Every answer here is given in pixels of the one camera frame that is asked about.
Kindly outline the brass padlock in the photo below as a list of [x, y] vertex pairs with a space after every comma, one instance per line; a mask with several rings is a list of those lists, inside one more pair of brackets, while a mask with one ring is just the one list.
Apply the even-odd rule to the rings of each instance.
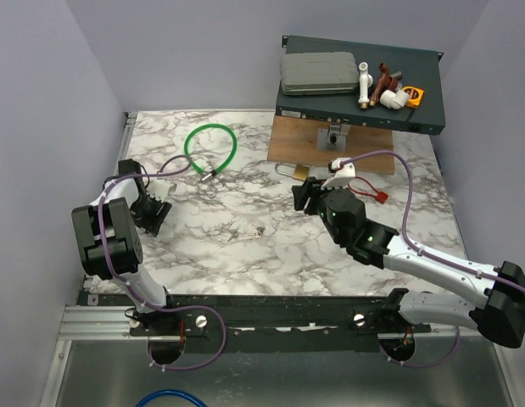
[[280, 176], [303, 182], [309, 176], [310, 168], [301, 164], [277, 163], [274, 171]]

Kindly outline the white elbow pipe fitting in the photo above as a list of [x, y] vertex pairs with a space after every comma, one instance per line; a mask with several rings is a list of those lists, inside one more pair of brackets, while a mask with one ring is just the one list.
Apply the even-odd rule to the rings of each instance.
[[409, 100], [410, 94], [408, 92], [404, 92], [401, 89], [396, 92], [387, 89], [381, 94], [379, 103], [388, 109], [400, 110]]

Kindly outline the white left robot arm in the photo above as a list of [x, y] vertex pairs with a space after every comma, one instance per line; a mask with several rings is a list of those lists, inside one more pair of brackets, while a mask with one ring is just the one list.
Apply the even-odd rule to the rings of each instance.
[[98, 198], [75, 208], [71, 219], [81, 265], [89, 276], [112, 281], [135, 304], [138, 315], [150, 314], [149, 324], [161, 335], [171, 334], [179, 315], [168, 307], [169, 294], [149, 274], [143, 262], [138, 229], [157, 236], [172, 205], [142, 180], [142, 166], [121, 160], [118, 174], [106, 179]]

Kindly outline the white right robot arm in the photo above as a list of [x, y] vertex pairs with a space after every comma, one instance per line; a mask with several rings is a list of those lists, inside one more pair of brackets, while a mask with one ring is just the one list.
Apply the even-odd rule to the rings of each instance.
[[326, 189], [307, 178], [292, 188], [295, 210], [317, 216], [330, 237], [355, 261], [402, 272], [445, 289], [444, 294], [404, 291], [398, 303], [381, 311], [391, 332], [436, 323], [477, 330], [489, 341], [520, 348], [525, 335], [525, 274], [519, 265], [500, 266], [459, 259], [411, 241], [404, 234], [366, 216], [350, 190]]

